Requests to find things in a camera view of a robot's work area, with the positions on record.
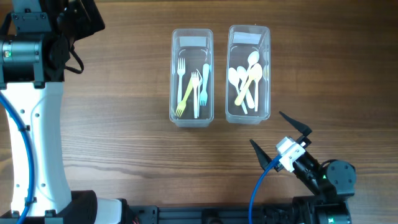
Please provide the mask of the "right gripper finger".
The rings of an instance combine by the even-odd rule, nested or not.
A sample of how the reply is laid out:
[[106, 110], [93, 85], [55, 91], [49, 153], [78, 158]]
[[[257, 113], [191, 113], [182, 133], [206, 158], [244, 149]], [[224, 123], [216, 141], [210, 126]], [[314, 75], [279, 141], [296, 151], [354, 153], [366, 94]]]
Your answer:
[[262, 148], [254, 140], [250, 139], [249, 142], [255, 150], [260, 167], [263, 170], [266, 170], [269, 164], [272, 162], [272, 159], [262, 150]]
[[306, 124], [301, 123], [300, 121], [294, 120], [293, 118], [287, 116], [283, 112], [279, 112], [279, 114], [289, 123], [291, 124], [298, 132], [300, 132], [303, 136], [308, 136], [312, 133], [312, 129]]

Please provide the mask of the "yellow spoon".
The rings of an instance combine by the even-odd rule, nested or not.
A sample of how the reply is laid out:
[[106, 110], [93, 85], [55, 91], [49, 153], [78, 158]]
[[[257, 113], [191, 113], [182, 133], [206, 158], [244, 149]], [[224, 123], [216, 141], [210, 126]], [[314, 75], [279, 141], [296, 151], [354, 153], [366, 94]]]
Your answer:
[[242, 104], [244, 97], [246, 96], [246, 92], [248, 91], [248, 89], [251, 85], [251, 82], [257, 78], [258, 74], [261, 74], [259, 69], [261, 69], [261, 66], [259, 64], [255, 64], [250, 70], [248, 70], [246, 72], [246, 74], [248, 75], [248, 79], [247, 79], [243, 89], [241, 90], [241, 92], [239, 93], [239, 95], [237, 96], [237, 98], [234, 101], [234, 104], [236, 106], [240, 106]]

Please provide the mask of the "white spoon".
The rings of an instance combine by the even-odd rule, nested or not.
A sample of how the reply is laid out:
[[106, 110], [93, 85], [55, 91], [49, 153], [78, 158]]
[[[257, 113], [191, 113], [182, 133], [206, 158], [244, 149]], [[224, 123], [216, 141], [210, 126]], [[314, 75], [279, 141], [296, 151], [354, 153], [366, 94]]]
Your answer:
[[[243, 66], [239, 66], [237, 68], [237, 72], [241, 79], [241, 85], [240, 85], [239, 89], [242, 90], [247, 79], [248, 79], [248, 74], [247, 74], [246, 69]], [[250, 109], [254, 109], [254, 107], [255, 107], [254, 100], [253, 100], [252, 95], [249, 90], [246, 91], [246, 103]]]
[[240, 106], [236, 106], [234, 104], [235, 99], [240, 94], [239, 85], [241, 83], [241, 79], [238, 75], [238, 72], [235, 68], [230, 67], [228, 69], [228, 90], [226, 94], [226, 109], [230, 115], [242, 116], [247, 115], [248, 110], [244, 102], [241, 103]]
[[255, 94], [254, 94], [254, 111], [258, 112], [259, 107], [259, 81], [262, 78], [262, 67], [259, 63], [256, 63], [252, 69], [252, 73], [254, 74], [254, 81], [255, 81]]
[[259, 52], [258, 51], [253, 51], [252, 53], [250, 53], [250, 55], [248, 56], [248, 68], [246, 69], [247, 74], [248, 71], [251, 69], [251, 67], [258, 63], [259, 61]]

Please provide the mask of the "pale blue fork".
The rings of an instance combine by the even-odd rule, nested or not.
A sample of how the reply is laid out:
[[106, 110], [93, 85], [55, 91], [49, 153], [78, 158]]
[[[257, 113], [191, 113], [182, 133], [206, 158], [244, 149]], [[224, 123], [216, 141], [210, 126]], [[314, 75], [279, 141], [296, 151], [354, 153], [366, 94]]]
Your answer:
[[200, 93], [200, 106], [206, 106], [208, 100], [207, 86], [208, 79], [210, 76], [210, 65], [205, 63], [203, 65], [203, 76], [202, 76], [202, 90]]

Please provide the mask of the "cream yellow fork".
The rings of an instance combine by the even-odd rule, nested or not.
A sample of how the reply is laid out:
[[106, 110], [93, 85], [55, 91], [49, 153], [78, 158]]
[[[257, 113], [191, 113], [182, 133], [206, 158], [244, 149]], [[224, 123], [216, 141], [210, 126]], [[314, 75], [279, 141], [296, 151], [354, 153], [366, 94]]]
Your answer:
[[193, 85], [192, 85], [192, 80], [189, 81], [188, 85], [187, 85], [187, 89], [185, 91], [185, 94], [182, 98], [182, 101], [178, 103], [177, 105], [177, 109], [175, 112], [176, 117], [181, 117], [183, 115], [183, 112], [185, 111], [186, 105], [187, 105], [187, 100], [188, 97], [191, 94], [191, 91], [193, 89]]

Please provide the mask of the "white fork long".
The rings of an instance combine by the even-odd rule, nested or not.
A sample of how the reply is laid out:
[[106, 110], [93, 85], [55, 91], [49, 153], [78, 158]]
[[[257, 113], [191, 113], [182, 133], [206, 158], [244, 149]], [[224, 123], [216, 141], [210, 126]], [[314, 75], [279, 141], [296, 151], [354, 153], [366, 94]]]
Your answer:
[[199, 76], [197, 72], [192, 73], [192, 86], [193, 86], [193, 109], [194, 109], [194, 118], [197, 119], [198, 115], [198, 86], [200, 83]]

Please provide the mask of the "white fork pointing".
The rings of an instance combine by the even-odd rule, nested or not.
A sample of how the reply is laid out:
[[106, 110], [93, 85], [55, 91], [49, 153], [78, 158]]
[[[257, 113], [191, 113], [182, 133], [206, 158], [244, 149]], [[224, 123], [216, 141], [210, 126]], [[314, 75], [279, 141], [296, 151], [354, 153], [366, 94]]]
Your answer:
[[177, 103], [182, 100], [182, 79], [185, 74], [185, 59], [180, 57], [177, 64], [177, 75], [178, 75], [178, 92], [177, 92]]

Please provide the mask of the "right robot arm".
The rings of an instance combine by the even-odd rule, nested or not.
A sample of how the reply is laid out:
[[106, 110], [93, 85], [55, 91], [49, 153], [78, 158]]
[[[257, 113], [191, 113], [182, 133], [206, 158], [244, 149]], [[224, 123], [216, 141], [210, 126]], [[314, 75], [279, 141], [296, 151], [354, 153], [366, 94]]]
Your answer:
[[285, 113], [279, 113], [301, 136], [283, 138], [276, 146], [277, 156], [271, 159], [261, 147], [250, 140], [260, 167], [264, 170], [252, 191], [248, 208], [248, 223], [254, 223], [253, 205], [262, 181], [271, 169], [285, 169], [295, 174], [313, 194], [294, 197], [290, 205], [265, 205], [264, 223], [352, 223], [348, 198], [354, 195], [356, 169], [349, 162], [330, 159], [319, 163], [306, 148], [311, 144], [312, 130]]

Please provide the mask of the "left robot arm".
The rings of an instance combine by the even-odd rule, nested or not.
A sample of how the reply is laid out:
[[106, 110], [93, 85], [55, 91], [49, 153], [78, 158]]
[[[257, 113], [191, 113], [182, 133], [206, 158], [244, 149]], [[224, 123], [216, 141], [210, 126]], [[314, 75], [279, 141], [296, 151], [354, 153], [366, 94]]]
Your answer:
[[72, 191], [60, 134], [74, 44], [105, 28], [94, 0], [14, 0], [1, 26], [1, 104], [11, 137], [14, 190], [2, 223], [125, 223], [123, 199]]

